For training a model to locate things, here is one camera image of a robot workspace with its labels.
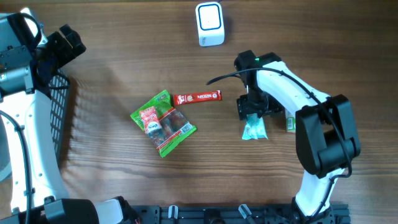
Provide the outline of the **teal snack wrapper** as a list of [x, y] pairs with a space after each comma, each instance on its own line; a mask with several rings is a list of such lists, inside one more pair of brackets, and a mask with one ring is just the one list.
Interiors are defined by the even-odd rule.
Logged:
[[267, 139], [266, 127], [263, 117], [258, 118], [257, 114], [247, 115], [242, 140]]

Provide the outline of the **cup noodles container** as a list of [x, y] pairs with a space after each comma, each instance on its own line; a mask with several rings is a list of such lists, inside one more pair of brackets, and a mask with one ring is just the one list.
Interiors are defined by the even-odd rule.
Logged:
[[285, 110], [286, 130], [288, 133], [295, 133], [295, 115]]

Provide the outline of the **red Nescafe stick sachet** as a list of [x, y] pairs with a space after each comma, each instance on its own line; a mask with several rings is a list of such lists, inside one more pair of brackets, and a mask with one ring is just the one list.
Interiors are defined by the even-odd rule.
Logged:
[[221, 100], [222, 96], [220, 90], [173, 96], [174, 105], [186, 105], [192, 103], [201, 103], [206, 101], [221, 101]]

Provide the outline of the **green candy bag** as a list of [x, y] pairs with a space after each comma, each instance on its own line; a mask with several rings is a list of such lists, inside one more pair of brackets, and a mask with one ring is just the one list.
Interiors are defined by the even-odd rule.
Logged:
[[161, 157], [165, 157], [197, 128], [171, 104], [171, 96], [164, 90], [138, 110], [131, 119], [143, 130], [155, 145]]

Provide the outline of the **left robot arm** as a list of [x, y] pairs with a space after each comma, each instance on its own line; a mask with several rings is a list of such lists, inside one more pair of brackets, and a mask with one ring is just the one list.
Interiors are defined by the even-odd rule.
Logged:
[[122, 223], [122, 200], [72, 199], [58, 168], [50, 82], [86, 50], [68, 25], [44, 35], [28, 9], [1, 18], [1, 121], [12, 169], [4, 223]]

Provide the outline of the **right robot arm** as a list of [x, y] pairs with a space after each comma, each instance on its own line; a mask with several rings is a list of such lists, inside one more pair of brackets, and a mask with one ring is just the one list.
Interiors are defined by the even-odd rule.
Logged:
[[316, 223], [334, 214], [329, 203], [338, 179], [351, 176], [361, 151], [351, 103], [329, 96], [294, 75], [274, 53], [241, 52], [234, 61], [247, 93], [237, 100], [241, 120], [287, 110], [295, 120], [297, 157], [304, 168], [292, 199], [290, 223]]

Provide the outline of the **white barcode scanner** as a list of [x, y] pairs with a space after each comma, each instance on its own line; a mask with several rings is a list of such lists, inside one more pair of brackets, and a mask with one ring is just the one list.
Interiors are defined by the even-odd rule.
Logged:
[[223, 10], [219, 2], [203, 2], [196, 6], [198, 42], [201, 47], [221, 45], [225, 30]]

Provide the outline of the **grey plastic mesh basket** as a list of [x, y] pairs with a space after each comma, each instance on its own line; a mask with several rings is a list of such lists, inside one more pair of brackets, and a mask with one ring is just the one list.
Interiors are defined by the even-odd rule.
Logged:
[[[70, 89], [52, 90], [52, 110], [50, 114], [50, 125], [52, 132], [53, 146], [57, 162], [60, 160], [62, 148], [63, 129], [65, 124], [66, 110], [68, 105]], [[12, 175], [9, 150], [6, 143], [6, 132], [1, 121], [1, 182], [10, 179]]]

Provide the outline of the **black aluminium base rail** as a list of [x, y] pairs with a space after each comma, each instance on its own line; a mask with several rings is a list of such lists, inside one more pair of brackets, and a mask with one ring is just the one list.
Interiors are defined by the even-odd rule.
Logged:
[[300, 223], [300, 215], [292, 211], [289, 204], [272, 204], [265, 206], [249, 206], [250, 215], [243, 215], [238, 207], [160, 207], [133, 206], [138, 214], [137, 223], [258, 223], [283, 224]]

